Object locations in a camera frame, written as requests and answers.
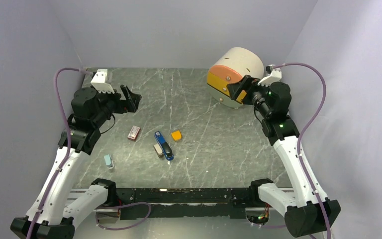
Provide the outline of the light blue small stapler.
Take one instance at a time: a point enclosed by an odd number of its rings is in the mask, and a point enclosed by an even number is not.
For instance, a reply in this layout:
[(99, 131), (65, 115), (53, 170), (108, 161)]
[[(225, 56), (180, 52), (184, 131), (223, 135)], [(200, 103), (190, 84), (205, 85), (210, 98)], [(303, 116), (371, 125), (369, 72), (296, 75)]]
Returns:
[(104, 161), (105, 161), (105, 165), (107, 166), (108, 169), (114, 168), (114, 163), (113, 163), (113, 160), (112, 160), (112, 157), (110, 154), (107, 154), (104, 156)]

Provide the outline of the orange cube block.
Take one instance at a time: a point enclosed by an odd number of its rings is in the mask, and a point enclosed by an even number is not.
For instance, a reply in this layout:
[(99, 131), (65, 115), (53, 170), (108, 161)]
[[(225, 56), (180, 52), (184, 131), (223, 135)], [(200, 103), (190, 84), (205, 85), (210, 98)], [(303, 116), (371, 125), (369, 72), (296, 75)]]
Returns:
[(171, 132), (171, 137), (174, 141), (180, 141), (183, 136), (180, 130), (175, 130)]

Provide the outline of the beige small stapler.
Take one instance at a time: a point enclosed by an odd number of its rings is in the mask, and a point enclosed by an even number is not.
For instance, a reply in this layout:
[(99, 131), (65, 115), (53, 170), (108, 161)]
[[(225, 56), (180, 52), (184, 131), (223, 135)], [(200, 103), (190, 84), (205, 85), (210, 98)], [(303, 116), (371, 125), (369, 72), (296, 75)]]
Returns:
[(156, 144), (153, 145), (153, 147), (154, 147), (154, 150), (155, 150), (155, 152), (156, 152), (156, 154), (158, 155), (159, 158), (164, 157), (163, 150), (162, 150), (162, 148), (160, 147), (159, 144), (156, 143)]

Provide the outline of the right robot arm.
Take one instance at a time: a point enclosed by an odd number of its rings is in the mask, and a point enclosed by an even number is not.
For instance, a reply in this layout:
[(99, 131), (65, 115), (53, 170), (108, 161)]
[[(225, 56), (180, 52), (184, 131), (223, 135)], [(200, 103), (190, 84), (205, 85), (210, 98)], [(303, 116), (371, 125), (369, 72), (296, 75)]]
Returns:
[(289, 85), (282, 82), (265, 85), (260, 79), (246, 75), (241, 81), (228, 84), (227, 90), (230, 99), (252, 105), (254, 113), (263, 118), (260, 121), (263, 133), (279, 155), (294, 192), (291, 196), (272, 180), (261, 179), (251, 184), (250, 203), (254, 206), (266, 203), (274, 208), (295, 238), (320, 232), (331, 238), (331, 227), (341, 207), (322, 189), (302, 150), (302, 133), (288, 114)]

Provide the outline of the red white staple box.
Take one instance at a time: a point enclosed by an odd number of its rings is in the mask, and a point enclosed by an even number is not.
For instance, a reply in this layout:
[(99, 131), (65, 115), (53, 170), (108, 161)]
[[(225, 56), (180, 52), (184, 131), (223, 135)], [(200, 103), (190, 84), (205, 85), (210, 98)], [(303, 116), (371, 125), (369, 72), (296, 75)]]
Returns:
[(141, 131), (141, 127), (133, 126), (127, 136), (128, 140), (136, 141)]

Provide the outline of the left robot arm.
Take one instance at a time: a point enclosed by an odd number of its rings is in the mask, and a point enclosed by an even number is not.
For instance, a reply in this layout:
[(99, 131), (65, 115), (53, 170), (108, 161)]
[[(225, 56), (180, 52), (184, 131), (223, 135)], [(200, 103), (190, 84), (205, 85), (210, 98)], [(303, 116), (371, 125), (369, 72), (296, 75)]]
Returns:
[(62, 132), (49, 176), (26, 215), (15, 218), (10, 230), (21, 239), (71, 239), (79, 224), (97, 207), (119, 206), (116, 184), (95, 179), (86, 193), (67, 199), (81, 165), (101, 136), (100, 127), (114, 114), (134, 113), (142, 99), (126, 85), (120, 92), (104, 93), (85, 87), (74, 93), (68, 130)]

